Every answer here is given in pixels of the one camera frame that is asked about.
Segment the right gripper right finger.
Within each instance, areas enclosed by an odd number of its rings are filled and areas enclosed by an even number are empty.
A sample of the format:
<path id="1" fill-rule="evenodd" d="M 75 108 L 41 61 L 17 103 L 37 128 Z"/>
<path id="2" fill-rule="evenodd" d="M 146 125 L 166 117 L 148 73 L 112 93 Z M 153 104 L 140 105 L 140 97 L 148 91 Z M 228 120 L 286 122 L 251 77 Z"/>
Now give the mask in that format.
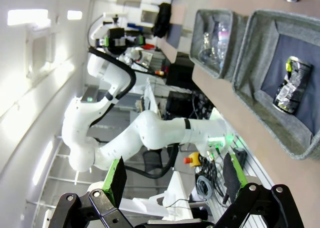
<path id="1" fill-rule="evenodd" d="M 251 215 L 261 216 L 268 228 L 303 228 L 291 190 L 285 184 L 276 184 L 271 189 L 248 182 L 234 154 L 224 156 L 223 167 L 230 167 L 240 182 L 240 191 L 234 202 L 215 223 L 216 228 L 240 228 Z"/>

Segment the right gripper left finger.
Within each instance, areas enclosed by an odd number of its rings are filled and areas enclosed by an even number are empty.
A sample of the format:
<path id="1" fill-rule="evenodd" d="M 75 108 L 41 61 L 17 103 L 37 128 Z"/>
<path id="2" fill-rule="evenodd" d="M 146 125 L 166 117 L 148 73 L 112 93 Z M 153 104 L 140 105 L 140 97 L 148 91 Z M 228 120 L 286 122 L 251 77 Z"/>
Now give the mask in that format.
<path id="1" fill-rule="evenodd" d="M 129 228 L 131 223 L 119 207 L 127 180 L 122 158 L 114 159 L 101 188 L 79 196 L 64 193 L 49 222 L 50 228 L 86 228 L 99 220 L 106 228 Z"/>

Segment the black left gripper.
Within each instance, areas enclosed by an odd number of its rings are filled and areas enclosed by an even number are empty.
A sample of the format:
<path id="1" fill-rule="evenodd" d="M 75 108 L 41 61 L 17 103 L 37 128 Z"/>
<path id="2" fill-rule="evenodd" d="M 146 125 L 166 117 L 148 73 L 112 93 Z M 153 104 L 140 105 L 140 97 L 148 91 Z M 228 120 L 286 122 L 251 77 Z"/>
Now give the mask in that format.
<path id="1" fill-rule="evenodd" d="M 97 48 L 123 48 L 144 46 L 146 44 L 146 38 L 143 35 L 135 37 L 135 30 L 124 28 L 110 28 L 107 31 L 107 36 L 96 39 Z"/>

